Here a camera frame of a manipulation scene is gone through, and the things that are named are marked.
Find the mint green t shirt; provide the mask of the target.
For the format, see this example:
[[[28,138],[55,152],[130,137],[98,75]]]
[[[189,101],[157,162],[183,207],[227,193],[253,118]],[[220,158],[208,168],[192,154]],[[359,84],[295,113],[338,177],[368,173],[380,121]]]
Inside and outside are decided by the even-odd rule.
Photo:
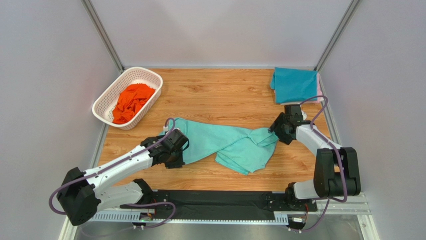
[[[215,155],[216,163],[245,176],[266,167],[279,141],[267,128],[247,129],[183,118],[175,119],[175,128],[189,139],[189,147],[183,151],[186,165]]]

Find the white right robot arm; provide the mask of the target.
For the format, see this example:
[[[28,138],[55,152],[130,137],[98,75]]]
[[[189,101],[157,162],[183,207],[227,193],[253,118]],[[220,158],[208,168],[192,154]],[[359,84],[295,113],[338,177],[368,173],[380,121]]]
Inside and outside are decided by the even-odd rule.
[[[268,131],[286,145],[303,144],[315,156],[313,179],[291,183],[285,190],[284,202],[290,209],[304,209],[322,199],[343,202],[361,193],[357,151],[327,138],[305,119],[299,104],[286,105]]]

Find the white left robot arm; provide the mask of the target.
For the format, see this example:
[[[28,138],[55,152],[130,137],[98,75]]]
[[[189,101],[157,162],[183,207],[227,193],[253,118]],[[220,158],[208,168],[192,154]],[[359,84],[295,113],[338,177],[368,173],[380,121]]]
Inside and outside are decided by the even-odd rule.
[[[83,225],[107,209],[152,208],[154,193],[143,179],[123,186],[116,184],[156,165],[181,168],[184,166],[183,152],[189,144],[189,139],[178,129],[149,137],[130,152],[102,166],[88,170],[71,169],[53,196],[73,226]]]

